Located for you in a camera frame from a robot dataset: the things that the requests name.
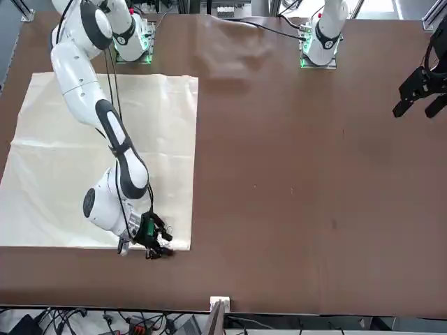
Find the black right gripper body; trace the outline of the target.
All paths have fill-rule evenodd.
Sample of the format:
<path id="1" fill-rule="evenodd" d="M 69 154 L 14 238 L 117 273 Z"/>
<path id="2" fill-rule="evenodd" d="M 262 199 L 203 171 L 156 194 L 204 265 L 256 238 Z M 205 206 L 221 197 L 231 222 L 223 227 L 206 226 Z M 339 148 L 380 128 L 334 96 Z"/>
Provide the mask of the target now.
<path id="1" fill-rule="evenodd" d="M 142 214 L 140 227 L 134 241 L 148 249 L 159 250 L 158 235 L 165 229 L 164 221 L 153 211 Z"/>

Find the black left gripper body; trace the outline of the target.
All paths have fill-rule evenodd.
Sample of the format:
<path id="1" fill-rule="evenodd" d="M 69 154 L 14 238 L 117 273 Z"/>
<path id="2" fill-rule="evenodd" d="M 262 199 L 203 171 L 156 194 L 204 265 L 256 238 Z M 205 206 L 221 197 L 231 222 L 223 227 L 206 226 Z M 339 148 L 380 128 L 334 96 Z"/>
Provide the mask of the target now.
<path id="1" fill-rule="evenodd" d="M 433 52 L 438 62 L 431 67 L 430 56 Z M 446 93 L 446 24 L 440 24 L 432 34 L 425 52 L 423 68 L 425 74 L 423 93 Z"/>

